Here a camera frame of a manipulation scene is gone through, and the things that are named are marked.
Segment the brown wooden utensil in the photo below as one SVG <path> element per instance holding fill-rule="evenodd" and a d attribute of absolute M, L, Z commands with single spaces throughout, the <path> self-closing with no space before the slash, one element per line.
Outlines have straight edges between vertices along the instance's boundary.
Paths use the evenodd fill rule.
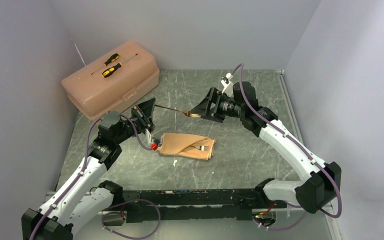
<path fill-rule="evenodd" d="M 155 106 L 158 107 L 158 108 L 163 108 L 165 110 L 171 110 L 171 111 L 175 111 L 175 112 L 178 112 L 178 113 L 182 113 L 186 117 L 191 117 L 191 118 L 199 118 L 199 117 L 201 117 L 201 115 L 196 114 L 196 113 L 192 113 L 189 110 L 178 110 L 178 109 L 175 109 L 175 108 L 171 108 L 171 107 L 167 107 L 167 106 L 162 106 L 162 105 L 158 105 L 158 104 L 155 104 Z"/>

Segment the orange cloth napkin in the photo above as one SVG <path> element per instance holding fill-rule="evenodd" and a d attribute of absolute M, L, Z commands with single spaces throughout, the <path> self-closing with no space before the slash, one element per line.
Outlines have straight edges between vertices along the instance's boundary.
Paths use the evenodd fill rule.
<path fill-rule="evenodd" d="M 196 160 L 209 160 L 214 155 L 215 139 L 195 134 L 166 132 L 161 136 L 162 146 L 156 151 L 164 156 L 180 156 Z M 200 151 L 193 146 L 210 146 Z"/>

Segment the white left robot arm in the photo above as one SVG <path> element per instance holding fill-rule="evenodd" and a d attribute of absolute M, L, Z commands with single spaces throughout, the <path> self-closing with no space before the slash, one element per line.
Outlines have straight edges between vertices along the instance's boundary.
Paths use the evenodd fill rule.
<path fill-rule="evenodd" d="M 119 209 L 124 203 L 123 188 L 103 182 L 94 193 L 87 192 L 106 173 L 122 153 L 120 144 L 155 128 L 151 98 L 131 108 L 127 117 L 109 111 L 94 121 L 98 136 L 90 142 L 87 133 L 83 159 L 62 187 L 37 210 L 27 209 L 21 217 L 25 240 L 71 240 L 98 212 Z"/>

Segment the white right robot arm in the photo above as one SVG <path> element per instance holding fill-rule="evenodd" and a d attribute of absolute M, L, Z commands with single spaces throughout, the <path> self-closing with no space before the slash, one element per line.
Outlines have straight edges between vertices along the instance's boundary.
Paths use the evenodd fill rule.
<path fill-rule="evenodd" d="M 260 207 L 284 201 L 314 214 L 338 196 L 341 167 L 336 162 L 326 163 L 304 147 L 271 109 L 259 105 L 249 82 L 234 84 L 232 96 L 210 88 L 191 112 L 218 123 L 226 117 L 238 118 L 245 129 L 273 147 L 298 174 L 298 181 L 269 178 L 257 185 L 255 200 Z"/>

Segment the pink plastic toolbox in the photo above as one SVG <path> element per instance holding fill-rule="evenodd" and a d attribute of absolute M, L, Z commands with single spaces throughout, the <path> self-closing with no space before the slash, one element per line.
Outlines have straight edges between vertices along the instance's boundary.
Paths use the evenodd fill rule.
<path fill-rule="evenodd" d="M 119 59 L 104 66 L 113 54 Z M 110 77 L 102 72 L 133 56 Z M 159 84 L 160 70 L 155 57 L 137 42 L 129 40 L 62 80 L 70 101 L 88 119 L 108 111 L 123 112 Z"/>

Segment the lower yellow black screwdriver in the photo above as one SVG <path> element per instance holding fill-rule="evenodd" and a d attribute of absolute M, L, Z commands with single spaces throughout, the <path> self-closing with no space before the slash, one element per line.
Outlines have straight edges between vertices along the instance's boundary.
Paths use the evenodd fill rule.
<path fill-rule="evenodd" d="M 103 78 L 109 78 L 113 73 L 115 73 L 118 69 L 120 69 L 125 63 L 127 63 L 128 61 L 130 61 L 131 59 L 135 58 L 136 56 L 138 55 L 138 53 L 135 53 L 134 55 L 132 55 L 131 57 L 129 57 L 128 59 L 124 60 L 123 62 L 119 62 L 117 64 L 115 64 L 114 66 L 111 66 L 109 68 L 107 68 L 106 70 L 104 70 L 102 73 L 101 73 L 101 76 Z M 120 55 L 118 53 L 114 53 L 113 55 L 111 55 L 105 62 L 104 62 L 104 65 L 105 66 L 108 66 L 109 64 L 115 62 L 116 60 L 118 60 L 120 57 Z"/>

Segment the yellow black screwdriver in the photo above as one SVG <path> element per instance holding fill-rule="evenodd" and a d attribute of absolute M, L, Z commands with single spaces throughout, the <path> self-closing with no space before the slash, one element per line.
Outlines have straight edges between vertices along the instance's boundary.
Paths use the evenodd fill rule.
<path fill-rule="evenodd" d="M 102 73 L 101 73 L 101 76 L 103 78 L 109 78 L 113 73 L 115 73 L 118 69 L 120 69 L 125 63 L 127 63 L 128 61 L 130 61 L 131 59 L 135 58 L 136 56 L 138 55 L 138 53 L 135 53 L 134 55 L 132 55 L 131 57 L 129 57 L 128 59 L 124 60 L 123 62 L 119 62 L 117 64 L 115 64 L 114 66 L 111 66 L 109 68 L 107 68 L 106 70 L 104 70 Z M 105 66 L 108 66 L 109 64 L 115 62 L 116 60 L 118 60 L 120 57 L 120 55 L 118 53 L 114 53 L 113 55 L 111 55 L 105 62 L 104 62 L 104 65 Z"/>
<path fill-rule="evenodd" d="M 104 63 L 103 65 L 104 66 L 108 66 L 109 64 L 115 62 L 116 60 L 118 60 L 118 58 L 120 57 L 120 55 L 118 53 L 114 53 L 113 55 L 111 55 Z M 101 74 L 101 76 L 103 78 L 108 78 L 110 77 L 115 71 L 117 71 L 119 68 L 121 68 L 123 66 L 122 63 L 117 63 L 116 65 L 112 66 L 112 67 L 109 67 L 107 68 L 106 70 L 104 70 Z"/>

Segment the upper yellow black screwdriver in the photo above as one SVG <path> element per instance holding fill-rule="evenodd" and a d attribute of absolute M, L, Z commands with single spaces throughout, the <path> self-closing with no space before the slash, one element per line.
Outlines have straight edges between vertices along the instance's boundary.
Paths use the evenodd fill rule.
<path fill-rule="evenodd" d="M 104 63 L 103 65 L 104 66 L 108 66 L 109 64 L 115 62 L 116 60 L 118 60 L 118 58 L 120 57 L 120 55 L 118 53 L 114 53 L 113 55 L 111 55 Z M 101 76 L 103 78 L 108 78 L 110 77 L 115 71 L 117 71 L 119 68 L 121 68 L 123 66 L 122 63 L 117 63 L 116 65 L 112 66 L 112 67 L 109 67 L 107 68 L 106 70 L 104 70 L 101 74 Z"/>

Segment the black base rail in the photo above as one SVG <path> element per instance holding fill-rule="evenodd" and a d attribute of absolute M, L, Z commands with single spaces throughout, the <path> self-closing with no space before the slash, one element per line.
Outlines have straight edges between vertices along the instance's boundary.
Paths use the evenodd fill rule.
<path fill-rule="evenodd" d="M 250 221 L 259 212 L 286 208 L 259 188 L 124 190 L 105 180 L 98 188 L 114 194 L 108 211 L 124 212 L 128 223 L 144 221 L 236 219 Z"/>

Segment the aluminium frame rail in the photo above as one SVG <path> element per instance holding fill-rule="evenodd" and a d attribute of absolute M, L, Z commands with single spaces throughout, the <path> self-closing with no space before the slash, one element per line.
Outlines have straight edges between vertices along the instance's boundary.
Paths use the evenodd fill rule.
<path fill-rule="evenodd" d="M 79 199 L 49 199 L 39 209 L 28 209 L 21 218 L 24 239 L 71 240 L 98 213 L 105 230 L 111 217 L 127 223 L 145 221 L 236 219 L 278 231 L 275 211 L 292 210 L 291 201 L 270 200 L 261 189 L 123 190 L 101 186 Z"/>

